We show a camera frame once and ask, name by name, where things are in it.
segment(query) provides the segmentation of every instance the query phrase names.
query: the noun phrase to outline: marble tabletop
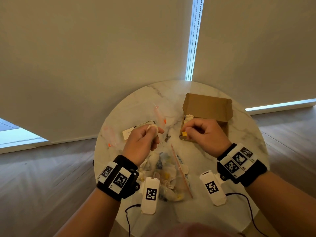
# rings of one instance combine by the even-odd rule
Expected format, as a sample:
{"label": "marble tabletop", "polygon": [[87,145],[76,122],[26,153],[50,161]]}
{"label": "marble tabletop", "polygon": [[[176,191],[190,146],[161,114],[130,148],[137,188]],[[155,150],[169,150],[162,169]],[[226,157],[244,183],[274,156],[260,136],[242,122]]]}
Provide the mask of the marble tabletop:
{"label": "marble tabletop", "polygon": [[[183,163],[190,168],[188,179],[193,199],[181,202],[159,201],[154,215],[141,214],[139,207],[134,207],[128,211],[131,233],[136,237],[151,234],[157,230],[166,229],[183,222],[200,222],[236,233],[243,231],[251,222],[249,207],[244,197],[237,195],[228,196],[225,205],[216,207],[212,204],[200,181],[200,174],[207,170],[217,173],[216,159],[205,153],[196,143],[179,139],[183,115],[182,105],[186,93],[230,98],[225,93],[205,84],[184,80],[163,81],[140,88],[127,96],[112,110],[105,120],[105,122],[110,122],[118,118],[118,115],[124,109],[130,109],[136,104],[153,101],[156,105],[159,105],[160,110],[166,116],[165,130],[171,136],[168,143],[158,145],[157,152],[160,152],[162,148],[166,148],[167,144],[170,145],[172,143]],[[267,149],[261,132],[255,121],[235,100],[233,100],[233,118],[229,121],[228,131],[231,142],[243,143],[252,152],[256,153],[258,159],[269,168]],[[95,177],[97,178],[107,166],[107,163],[119,154],[119,150],[108,147],[107,141],[101,136],[100,132],[94,152]],[[257,214],[257,206],[240,183],[235,185],[228,180],[222,185],[222,188],[225,193],[239,192],[247,195],[254,216]],[[133,204],[141,203],[141,199],[141,193],[135,193],[121,202],[116,220],[127,231],[128,223],[125,209]]]}

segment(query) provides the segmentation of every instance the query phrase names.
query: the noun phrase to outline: black cable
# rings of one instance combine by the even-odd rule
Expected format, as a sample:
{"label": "black cable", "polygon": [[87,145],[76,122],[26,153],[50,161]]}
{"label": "black cable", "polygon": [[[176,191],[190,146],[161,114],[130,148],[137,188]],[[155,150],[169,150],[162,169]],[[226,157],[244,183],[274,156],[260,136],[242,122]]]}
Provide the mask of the black cable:
{"label": "black cable", "polygon": [[247,197],[246,195],[244,195],[244,194],[237,193],[237,192],[236,192],[236,193],[227,193],[227,194],[226,194],[226,196],[229,196],[229,195],[242,195],[243,197],[245,197],[245,198],[247,199],[248,205],[249,205],[249,209],[250,209],[250,214],[251,214],[251,220],[252,220],[252,223],[253,223],[254,227],[256,228],[256,230],[257,230],[260,234],[262,234],[262,235],[264,235],[264,236],[266,236],[266,237],[269,237],[269,236],[265,235],[264,233],[262,233],[262,232],[257,228],[257,226],[256,226],[256,224],[255,224],[255,221],[254,221],[254,219],[253,219],[252,209],[251,209],[251,206],[250,206],[250,202],[249,202],[248,197]]}
{"label": "black cable", "polygon": [[130,235],[131,235],[131,226],[130,226],[130,223],[129,223],[129,221],[128,221],[127,211],[128,211],[130,208],[133,208],[133,207],[140,207],[140,204],[132,205],[132,206],[128,207],[128,208],[125,210],[126,219],[127,219],[127,223],[128,223],[128,237],[130,237]]}

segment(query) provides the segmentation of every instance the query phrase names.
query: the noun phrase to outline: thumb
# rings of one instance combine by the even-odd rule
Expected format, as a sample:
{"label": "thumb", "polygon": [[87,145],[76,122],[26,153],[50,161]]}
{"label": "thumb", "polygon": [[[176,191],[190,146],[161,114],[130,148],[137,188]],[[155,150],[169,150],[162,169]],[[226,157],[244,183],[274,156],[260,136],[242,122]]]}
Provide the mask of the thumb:
{"label": "thumb", "polygon": [[201,133],[199,133],[196,129],[192,128],[192,127],[187,127],[185,129],[185,131],[188,134],[188,137],[190,139],[195,140],[197,143],[199,143],[203,137],[203,135]]}
{"label": "thumb", "polygon": [[155,126],[151,126],[147,131],[146,135],[144,136],[144,139],[148,142],[152,142],[153,139],[158,135],[158,128]]}

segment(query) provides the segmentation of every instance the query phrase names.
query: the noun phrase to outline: forearm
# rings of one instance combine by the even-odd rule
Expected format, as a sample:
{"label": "forearm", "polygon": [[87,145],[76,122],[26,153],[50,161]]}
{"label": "forearm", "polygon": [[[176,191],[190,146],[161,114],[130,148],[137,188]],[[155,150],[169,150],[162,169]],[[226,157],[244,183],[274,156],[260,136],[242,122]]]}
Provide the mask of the forearm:
{"label": "forearm", "polygon": [[95,189],[55,237],[108,236],[119,207],[120,202]]}
{"label": "forearm", "polygon": [[316,199],[268,171],[245,190],[282,236],[316,236]]}

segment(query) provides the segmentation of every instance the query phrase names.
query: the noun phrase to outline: cardboard box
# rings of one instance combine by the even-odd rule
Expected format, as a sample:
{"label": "cardboard box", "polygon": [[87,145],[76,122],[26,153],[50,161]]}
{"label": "cardboard box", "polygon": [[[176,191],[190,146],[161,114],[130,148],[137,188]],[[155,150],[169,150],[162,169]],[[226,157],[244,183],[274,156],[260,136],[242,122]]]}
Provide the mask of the cardboard box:
{"label": "cardboard box", "polygon": [[[187,93],[182,106],[184,114],[181,128],[185,115],[193,115],[194,118],[215,119],[228,136],[228,121],[233,117],[232,102],[231,99]],[[180,139],[186,140],[181,131]]]}

